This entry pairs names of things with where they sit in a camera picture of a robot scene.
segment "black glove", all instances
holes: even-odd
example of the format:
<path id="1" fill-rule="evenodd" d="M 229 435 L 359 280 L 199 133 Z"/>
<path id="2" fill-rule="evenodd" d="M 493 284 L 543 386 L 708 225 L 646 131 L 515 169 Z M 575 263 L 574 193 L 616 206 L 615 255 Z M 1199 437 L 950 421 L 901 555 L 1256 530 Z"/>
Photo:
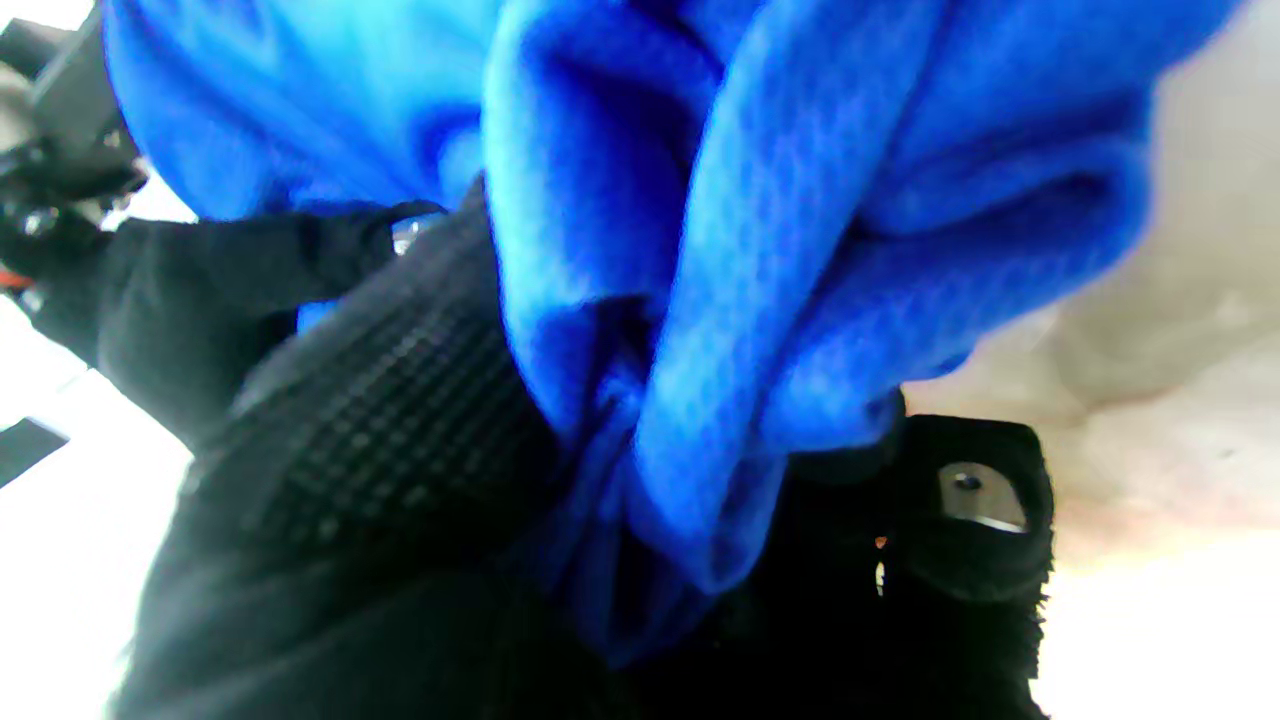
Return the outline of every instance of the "black glove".
<path id="1" fill-rule="evenodd" d="M 396 256 L 392 223 L 439 211 L 415 202 L 333 218 L 128 220 L 115 233 L 60 213 L 65 229 L 37 243 L 10 233 L 0 259 L 33 275 L 19 305 L 37 331 L 191 446 L 293 334 L 300 305 L 349 292 Z"/>
<path id="2" fill-rule="evenodd" d="M 119 720 L 631 717 L 498 551 L 556 500 L 476 188 L 196 446 Z"/>

